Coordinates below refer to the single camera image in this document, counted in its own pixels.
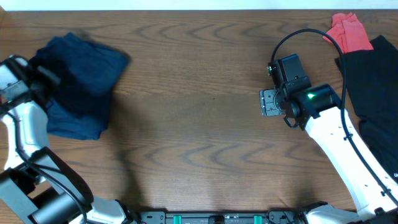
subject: green strip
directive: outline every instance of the green strip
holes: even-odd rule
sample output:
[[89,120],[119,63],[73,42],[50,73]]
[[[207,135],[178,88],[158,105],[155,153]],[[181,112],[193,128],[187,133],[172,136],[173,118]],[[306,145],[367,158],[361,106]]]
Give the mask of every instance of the green strip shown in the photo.
[[181,215],[174,215],[174,216],[173,216],[173,224],[182,224],[182,217],[181,217]]
[[262,224],[262,216],[255,215],[254,216],[254,224]]

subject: green light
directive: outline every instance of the green light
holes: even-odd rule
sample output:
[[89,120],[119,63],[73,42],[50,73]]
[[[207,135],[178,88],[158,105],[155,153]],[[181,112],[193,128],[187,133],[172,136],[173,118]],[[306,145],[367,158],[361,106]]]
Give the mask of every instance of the green light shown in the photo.
[[307,94],[307,96],[310,98],[310,100],[315,96],[314,94],[312,94],[312,93],[309,93],[309,94]]

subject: wood grain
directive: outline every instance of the wood grain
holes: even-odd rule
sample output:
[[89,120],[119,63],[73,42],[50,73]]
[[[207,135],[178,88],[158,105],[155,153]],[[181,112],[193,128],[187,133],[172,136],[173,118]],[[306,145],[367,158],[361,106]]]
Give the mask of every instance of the wood grain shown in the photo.
[[[336,11],[8,12],[0,58],[32,57],[67,32],[128,53],[99,141],[50,136],[50,144],[99,197],[131,208],[268,210],[324,200],[354,209],[326,155],[281,117],[263,118],[258,91],[272,88],[276,44],[303,28],[328,30]],[[369,38],[398,44],[397,11],[355,11]],[[341,91],[336,50],[315,34],[287,41],[314,85]],[[351,119],[353,110],[348,101]],[[0,164],[7,134],[0,129]],[[0,204],[0,223],[18,219]]]

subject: cable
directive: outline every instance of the cable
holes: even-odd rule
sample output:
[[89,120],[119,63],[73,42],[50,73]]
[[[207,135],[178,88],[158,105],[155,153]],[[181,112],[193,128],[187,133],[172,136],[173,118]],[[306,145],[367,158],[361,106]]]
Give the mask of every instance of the cable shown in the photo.
[[53,178],[51,175],[49,175],[48,173],[42,171],[41,169],[39,169],[37,167],[36,164],[31,163],[28,159],[26,159],[25,155],[23,155],[22,151],[23,148],[21,146],[20,143],[20,136],[19,136],[19,120],[12,114],[10,114],[10,112],[7,112],[8,116],[10,116],[12,118],[12,120],[14,121],[15,124],[15,142],[16,142],[16,152],[18,153],[19,157],[26,163],[26,165],[28,167],[30,167],[32,170],[36,171],[38,174],[42,175],[43,177],[45,177],[47,180],[55,183],[58,187],[60,187],[67,195],[69,195],[73,201],[75,202],[76,206],[79,208],[79,211],[81,212],[81,214],[83,215],[83,219],[82,222],[83,224],[87,223],[87,214],[83,208],[83,205],[79,202],[78,198],[76,197],[76,195],[71,192],[66,186],[64,186],[61,182],[59,182],[57,179]]
[[291,34],[289,34],[288,36],[286,36],[285,38],[283,38],[279,44],[276,46],[276,48],[274,49],[272,56],[271,56],[271,62],[274,61],[274,57],[275,54],[278,50],[278,48],[289,38],[291,38],[292,36],[302,33],[302,32],[314,32],[320,35],[325,36],[327,39],[329,39],[333,45],[336,47],[338,54],[340,56],[340,68],[342,68],[342,74],[343,74],[343,90],[341,93],[341,104],[340,104],[340,116],[341,116],[341,123],[343,125],[343,129],[344,129],[344,133],[346,135],[346,137],[344,138],[345,140],[348,140],[349,143],[351,144],[351,146],[353,147],[356,155],[359,157],[359,160],[361,160],[361,162],[363,163],[363,165],[366,167],[366,169],[369,171],[369,173],[372,175],[372,177],[374,178],[374,180],[377,182],[377,184],[380,185],[381,189],[383,190],[382,193],[386,194],[391,200],[392,202],[394,202],[394,204],[398,207],[398,201],[397,199],[391,194],[391,190],[388,189],[383,182],[380,180],[380,178],[376,175],[376,173],[372,170],[372,168],[369,166],[369,164],[366,162],[365,158],[362,156],[362,154],[360,153],[360,151],[358,150],[358,148],[356,147],[353,139],[352,139],[352,134],[349,133],[348,128],[347,128],[347,124],[346,124],[346,118],[345,118],[345,102],[346,102],[346,67],[345,67],[345,63],[344,63],[344,58],[343,58],[343,53],[340,49],[340,47],[338,46],[338,44],[336,43],[336,41],[329,36],[327,33],[317,30],[317,29],[302,29],[302,30],[298,30],[296,32],[293,32]]

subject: folded black fabric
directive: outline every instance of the folded black fabric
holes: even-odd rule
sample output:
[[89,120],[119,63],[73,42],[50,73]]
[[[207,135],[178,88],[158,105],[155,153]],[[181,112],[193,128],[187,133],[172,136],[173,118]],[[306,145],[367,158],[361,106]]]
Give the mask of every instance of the folded black fabric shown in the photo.
[[73,139],[98,139],[108,127],[111,90],[129,58],[110,47],[72,33],[54,37],[29,61],[61,78],[47,105],[47,131]]
[[374,50],[343,56],[359,132],[384,170],[398,180],[398,50],[383,36]]

